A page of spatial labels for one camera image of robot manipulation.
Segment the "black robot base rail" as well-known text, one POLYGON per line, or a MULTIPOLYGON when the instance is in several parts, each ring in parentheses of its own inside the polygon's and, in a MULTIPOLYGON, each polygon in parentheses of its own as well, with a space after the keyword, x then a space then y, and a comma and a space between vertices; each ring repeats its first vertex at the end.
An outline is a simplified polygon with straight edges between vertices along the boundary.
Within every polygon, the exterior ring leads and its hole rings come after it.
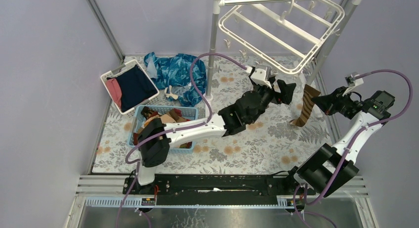
POLYGON ((273 175, 157 174, 148 185, 125 178, 124 195, 150 195, 157 205, 277 205, 277 196, 292 196, 297 182, 273 175))

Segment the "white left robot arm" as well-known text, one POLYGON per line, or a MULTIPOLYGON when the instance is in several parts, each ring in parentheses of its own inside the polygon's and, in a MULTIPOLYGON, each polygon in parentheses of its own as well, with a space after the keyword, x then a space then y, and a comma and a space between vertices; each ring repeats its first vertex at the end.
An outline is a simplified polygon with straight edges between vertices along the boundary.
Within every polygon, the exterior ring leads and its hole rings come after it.
POLYGON ((276 83, 279 91, 275 91, 273 86, 254 84, 253 89, 243 93, 234 104, 207 118, 167 124, 160 118, 152 120, 137 137, 141 163, 136 172, 134 187, 142 194, 153 189, 157 167, 166 161, 171 148, 204 138, 238 134, 247 125, 255 123, 270 103, 292 102, 295 83, 287 84, 274 78, 269 83, 276 83))

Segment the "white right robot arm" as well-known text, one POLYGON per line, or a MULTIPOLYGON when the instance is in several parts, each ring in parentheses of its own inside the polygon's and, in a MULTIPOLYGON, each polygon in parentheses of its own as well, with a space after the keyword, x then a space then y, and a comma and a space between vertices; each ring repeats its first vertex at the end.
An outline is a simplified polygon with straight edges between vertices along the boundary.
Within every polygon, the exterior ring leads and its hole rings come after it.
POLYGON ((350 119, 351 127, 333 145, 322 145, 300 167, 293 167, 283 181, 284 190, 296 194, 307 183, 316 193, 328 197, 357 175, 356 158, 363 145, 383 125, 391 114, 395 97, 386 91, 376 91, 364 101, 352 100, 340 87, 329 95, 317 96, 312 101, 326 115, 340 113, 350 119))

